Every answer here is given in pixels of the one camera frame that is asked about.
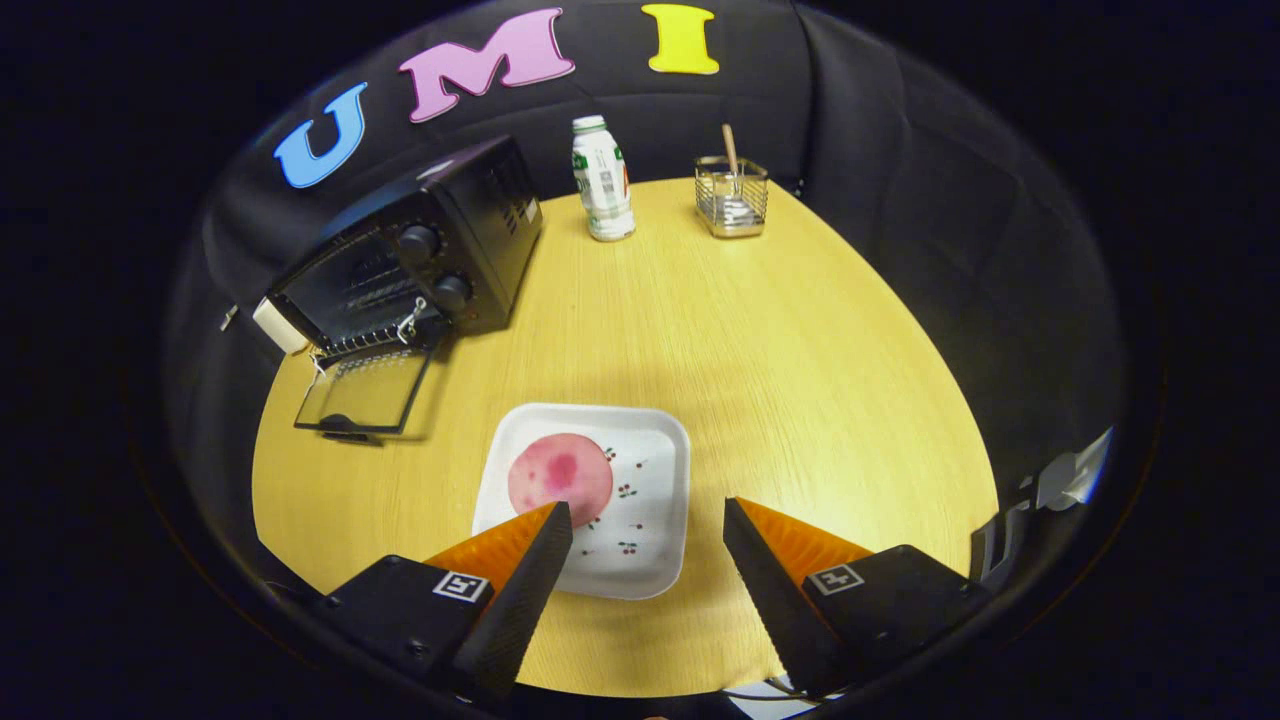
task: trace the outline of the blue letter u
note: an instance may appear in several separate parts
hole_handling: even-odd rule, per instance
[[[360,110],[360,94],[366,87],[369,83],[362,82],[325,106],[324,111],[333,113],[333,119],[338,123],[338,142],[324,155],[316,158],[311,152],[311,142],[307,141],[311,120],[298,126],[275,147],[275,156],[280,159],[284,179],[289,181],[289,184],[311,187],[340,168],[356,151],[360,140],[365,137],[365,115]]]

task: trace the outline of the square plate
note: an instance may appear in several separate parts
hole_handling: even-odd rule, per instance
[[[498,423],[476,498],[471,534],[516,516],[507,493],[512,462],[539,438],[576,433],[605,451],[613,470],[599,521],[573,530],[556,589],[646,600],[667,592],[685,564],[689,433],[667,413],[598,405],[521,405]]]

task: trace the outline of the metal utensil holder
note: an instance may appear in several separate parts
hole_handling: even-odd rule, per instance
[[[737,159],[737,170],[735,176],[728,158],[723,155],[694,161],[698,214],[716,237],[746,237],[764,232],[769,173],[746,158]]]

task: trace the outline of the yellow tabletop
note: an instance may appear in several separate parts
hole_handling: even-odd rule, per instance
[[[525,402],[657,407],[692,442],[680,579],[645,601],[557,592],[518,680],[657,697],[783,673],[721,541],[742,496],[877,551],[910,543],[961,574],[996,512],[978,427],[929,338],[876,272],[771,183],[765,231],[716,240],[692,181],[632,186],[637,229],[591,240],[577,196],[545,228],[506,331],[428,369],[383,447],[293,428],[312,368],[287,357],[262,411],[262,543],[326,593],[387,553],[470,536],[498,421]]]

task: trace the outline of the pink food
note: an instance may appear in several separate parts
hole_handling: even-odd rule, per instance
[[[570,523],[582,527],[609,503],[613,468],[591,438],[561,433],[530,445],[507,473],[507,497],[516,512],[548,502],[568,502]]]

